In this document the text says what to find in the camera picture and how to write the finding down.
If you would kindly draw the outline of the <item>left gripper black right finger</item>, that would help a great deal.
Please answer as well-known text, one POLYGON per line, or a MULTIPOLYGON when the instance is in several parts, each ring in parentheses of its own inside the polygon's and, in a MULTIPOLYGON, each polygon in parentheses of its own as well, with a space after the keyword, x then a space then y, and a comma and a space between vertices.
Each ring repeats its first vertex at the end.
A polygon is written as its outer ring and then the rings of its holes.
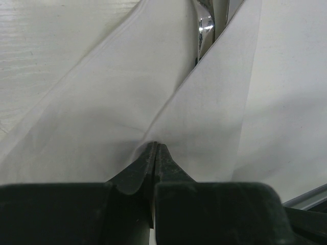
POLYGON ((194 181, 164 144, 155 158, 157 244, 294 244, 278 194, 258 182, 194 181))

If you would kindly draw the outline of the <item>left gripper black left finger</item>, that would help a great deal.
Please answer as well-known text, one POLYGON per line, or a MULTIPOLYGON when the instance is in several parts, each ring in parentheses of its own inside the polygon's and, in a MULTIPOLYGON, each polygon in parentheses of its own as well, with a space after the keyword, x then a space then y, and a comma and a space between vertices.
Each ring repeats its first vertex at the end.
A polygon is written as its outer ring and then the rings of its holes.
POLYGON ((1 187, 1 244, 148 244, 156 143, 103 183, 1 187))

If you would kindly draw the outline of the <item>white paper napkin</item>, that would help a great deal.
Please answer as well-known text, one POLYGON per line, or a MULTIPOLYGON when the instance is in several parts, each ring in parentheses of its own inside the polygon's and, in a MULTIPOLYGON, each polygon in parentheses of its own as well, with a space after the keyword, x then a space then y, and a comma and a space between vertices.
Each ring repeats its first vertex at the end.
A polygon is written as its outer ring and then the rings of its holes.
POLYGON ((199 182, 326 183, 326 1, 1 1, 1 183, 102 182, 159 141, 199 182))

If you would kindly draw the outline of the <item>green handled spoon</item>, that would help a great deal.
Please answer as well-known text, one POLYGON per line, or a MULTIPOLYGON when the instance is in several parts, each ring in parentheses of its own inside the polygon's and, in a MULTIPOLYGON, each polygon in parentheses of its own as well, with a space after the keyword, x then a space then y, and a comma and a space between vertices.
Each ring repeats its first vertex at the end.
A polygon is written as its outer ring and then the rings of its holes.
POLYGON ((198 30, 197 64, 215 42, 215 15, 211 0, 193 0, 193 5, 198 30))

